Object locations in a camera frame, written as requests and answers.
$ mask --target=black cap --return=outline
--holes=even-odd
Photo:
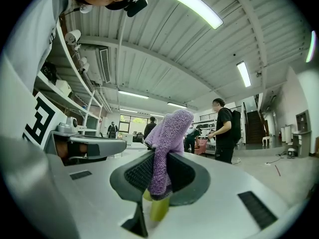
[[[123,0],[120,2],[113,2],[112,4],[109,4],[105,7],[109,10],[120,10],[120,9],[127,7],[133,1],[134,0]]]

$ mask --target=lavender cloth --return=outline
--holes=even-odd
[[[153,177],[149,185],[149,192],[154,200],[161,200],[171,193],[166,156],[169,152],[183,153],[183,136],[193,119],[193,113],[187,110],[177,110],[173,114],[167,114],[145,139],[148,145],[156,148]]]

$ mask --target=person in white shirt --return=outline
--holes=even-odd
[[[118,10],[127,7],[133,0],[76,1]],[[33,0],[16,23],[4,47],[2,55],[8,58],[31,92],[35,78],[51,51],[58,17],[70,4],[70,0]]]

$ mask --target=staircase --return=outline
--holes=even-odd
[[[263,137],[266,136],[263,124],[260,120],[257,111],[247,113],[248,119],[248,137],[246,138],[247,144],[260,143],[262,144]]]

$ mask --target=air conditioner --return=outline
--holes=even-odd
[[[110,82],[108,49],[82,45],[80,55],[81,57],[86,57],[87,62],[90,64],[90,68],[87,71],[90,81],[99,85],[102,85],[103,82]]]

